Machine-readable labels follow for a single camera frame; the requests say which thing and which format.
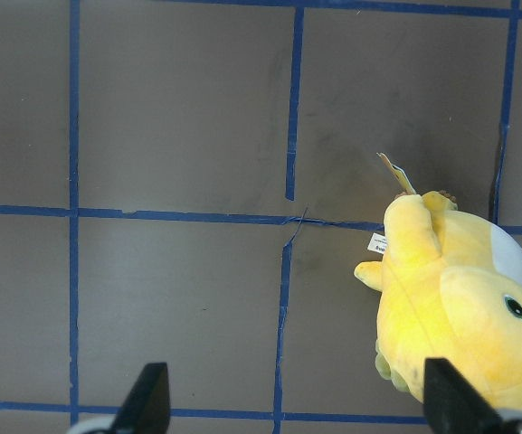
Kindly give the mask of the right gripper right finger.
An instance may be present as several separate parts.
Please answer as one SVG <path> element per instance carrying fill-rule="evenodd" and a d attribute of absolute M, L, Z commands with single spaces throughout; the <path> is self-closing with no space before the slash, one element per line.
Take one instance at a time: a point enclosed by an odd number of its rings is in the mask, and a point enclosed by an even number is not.
<path fill-rule="evenodd" d="M 423 415 L 433 433 L 500 433 L 501 416 L 445 358 L 424 363 Z"/>

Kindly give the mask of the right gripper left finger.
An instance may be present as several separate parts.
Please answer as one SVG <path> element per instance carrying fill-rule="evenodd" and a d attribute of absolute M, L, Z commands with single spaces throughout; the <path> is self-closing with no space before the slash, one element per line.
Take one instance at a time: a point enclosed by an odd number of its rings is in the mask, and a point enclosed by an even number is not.
<path fill-rule="evenodd" d="M 167 433 L 170 391 L 167 363 L 147 363 L 111 424 L 112 433 Z"/>

